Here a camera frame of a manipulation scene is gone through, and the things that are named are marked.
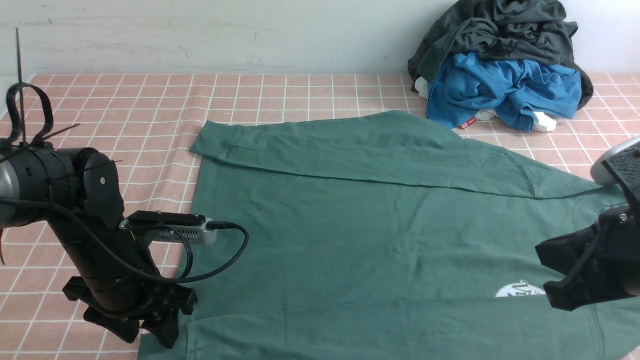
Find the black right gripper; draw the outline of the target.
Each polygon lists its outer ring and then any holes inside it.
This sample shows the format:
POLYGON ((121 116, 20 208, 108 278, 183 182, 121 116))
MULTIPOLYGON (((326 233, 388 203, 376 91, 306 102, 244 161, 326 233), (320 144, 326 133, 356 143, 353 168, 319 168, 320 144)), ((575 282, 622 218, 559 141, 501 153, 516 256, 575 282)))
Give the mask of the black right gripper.
POLYGON ((542 285, 550 306, 565 312, 639 294, 639 221, 613 207, 582 230, 547 239, 535 251, 542 266, 563 275, 542 285))

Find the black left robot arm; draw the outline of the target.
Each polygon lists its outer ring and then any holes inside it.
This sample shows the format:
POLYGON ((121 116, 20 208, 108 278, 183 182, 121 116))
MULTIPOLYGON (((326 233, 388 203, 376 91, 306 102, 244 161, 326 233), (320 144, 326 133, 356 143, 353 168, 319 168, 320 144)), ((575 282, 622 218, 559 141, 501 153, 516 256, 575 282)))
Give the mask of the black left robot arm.
POLYGON ((126 343, 146 330, 167 349, 179 312, 192 313, 194 289, 162 280, 149 250, 170 213, 124 216, 118 170, 93 148, 1 150, 1 228, 45 222, 78 271, 62 288, 87 308, 86 322, 126 343))

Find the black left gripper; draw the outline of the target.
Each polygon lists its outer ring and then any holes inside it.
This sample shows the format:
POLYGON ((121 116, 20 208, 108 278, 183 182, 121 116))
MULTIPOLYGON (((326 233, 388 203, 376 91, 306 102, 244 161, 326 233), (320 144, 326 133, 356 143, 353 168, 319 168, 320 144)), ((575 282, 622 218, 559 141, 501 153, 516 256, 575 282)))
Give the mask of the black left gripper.
MULTIPOLYGON (((79 277, 69 280, 64 294, 87 304, 83 319, 132 344, 142 328, 165 348, 179 336, 179 313, 190 315, 198 303, 185 276, 166 278, 149 246, 130 230, 120 228, 125 205, 108 200, 71 209, 53 205, 48 224, 61 242, 79 277)), ((191 245, 180 243, 192 268, 191 245)))

